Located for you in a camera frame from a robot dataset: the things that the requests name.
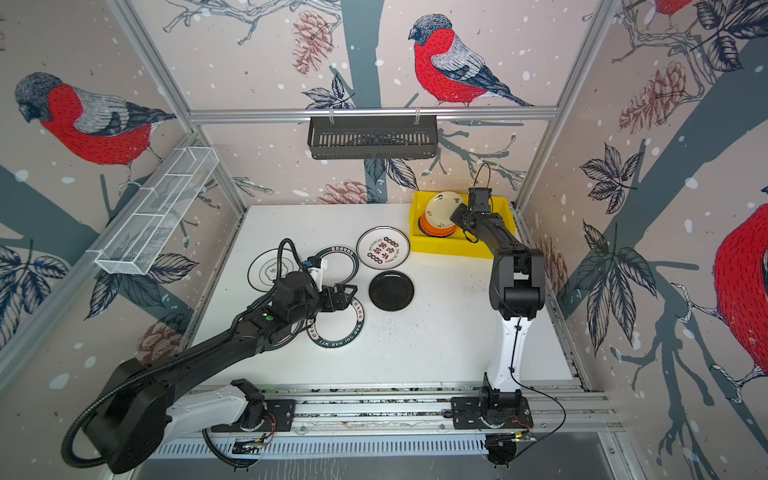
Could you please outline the cream plate flower dots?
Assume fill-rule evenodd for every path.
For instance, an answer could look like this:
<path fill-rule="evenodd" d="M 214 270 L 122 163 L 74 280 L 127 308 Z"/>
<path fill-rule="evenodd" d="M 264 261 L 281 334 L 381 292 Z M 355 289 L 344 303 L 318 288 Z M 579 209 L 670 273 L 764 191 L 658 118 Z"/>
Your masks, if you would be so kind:
<path fill-rule="evenodd" d="M 463 204 L 463 198 L 460 194 L 452 191 L 437 193 L 425 208 L 426 222 L 433 228 L 439 230 L 452 229 L 456 224 L 451 220 L 451 215 L 459 205 Z"/>

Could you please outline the orange plate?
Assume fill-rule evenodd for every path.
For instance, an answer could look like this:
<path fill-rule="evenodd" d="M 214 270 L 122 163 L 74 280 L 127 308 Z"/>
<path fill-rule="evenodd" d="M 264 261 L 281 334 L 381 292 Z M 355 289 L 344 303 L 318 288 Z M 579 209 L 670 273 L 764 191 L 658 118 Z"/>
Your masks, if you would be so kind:
<path fill-rule="evenodd" d="M 432 238 L 446 238 L 450 237 L 458 229 L 457 225 L 450 227 L 434 227 L 429 223 L 426 214 L 422 214 L 418 219 L 418 227 L 423 235 Z"/>

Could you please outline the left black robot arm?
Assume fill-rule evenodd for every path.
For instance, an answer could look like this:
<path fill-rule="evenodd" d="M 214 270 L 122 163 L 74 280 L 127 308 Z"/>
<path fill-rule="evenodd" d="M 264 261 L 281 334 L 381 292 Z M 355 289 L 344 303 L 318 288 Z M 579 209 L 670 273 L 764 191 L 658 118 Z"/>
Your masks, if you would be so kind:
<path fill-rule="evenodd" d="M 153 364 L 123 362 L 64 434 L 63 461 L 80 469 L 107 465 L 114 473 L 137 467 L 185 425 L 170 411 L 190 391 L 265 352 L 293 325 L 348 308 L 356 292 L 354 285 L 317 286 L 309 274 L 290 272 L 224 332 Z"/>

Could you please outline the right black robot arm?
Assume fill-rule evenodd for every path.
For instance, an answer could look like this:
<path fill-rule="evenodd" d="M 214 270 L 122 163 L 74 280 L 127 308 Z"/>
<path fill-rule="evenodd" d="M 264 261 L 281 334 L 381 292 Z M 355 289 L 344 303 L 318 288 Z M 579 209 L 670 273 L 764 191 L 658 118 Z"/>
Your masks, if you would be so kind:
<path fill-rule="evenodd" d="M 525 341 L 532 320 L 545 303 L 543 253 L 520 242 L 503 217 L 492 211 L 491 203 L 489 188 L 473 187 L 468 190 L 468 203 L 451 214 L 451 220 L 483 243 L 493 257 L 489 301 L 500 315 L 500 330 L 497 350 L 480 390 L 484 412 L 520 407 Z"/>

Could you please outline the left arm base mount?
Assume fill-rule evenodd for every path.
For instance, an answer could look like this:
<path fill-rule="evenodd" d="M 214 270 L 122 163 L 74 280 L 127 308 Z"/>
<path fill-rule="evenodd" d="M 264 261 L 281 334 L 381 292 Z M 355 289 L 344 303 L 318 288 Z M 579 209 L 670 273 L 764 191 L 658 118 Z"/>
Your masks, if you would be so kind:
<path fill-rule="evenodd" d="M 267 399 L 260 406 L 249 405 L 232 424 L 216 425 L 215 433 L 278 433 L 292 428 L 296 409 L 293 399 Z"/>

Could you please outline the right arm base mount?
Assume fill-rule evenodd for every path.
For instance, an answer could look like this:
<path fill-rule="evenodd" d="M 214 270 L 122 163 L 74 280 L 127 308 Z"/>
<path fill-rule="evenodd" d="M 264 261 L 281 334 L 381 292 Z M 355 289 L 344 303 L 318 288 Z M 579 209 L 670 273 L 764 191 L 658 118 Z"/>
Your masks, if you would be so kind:
<path fill-rule="evenodd" d="M 498 392 L 483 388 L 474 397 L 452 397 L 448 417 L 456 430 L 529 430 L 534 426 L 528 400 L 520 389 Z"/>

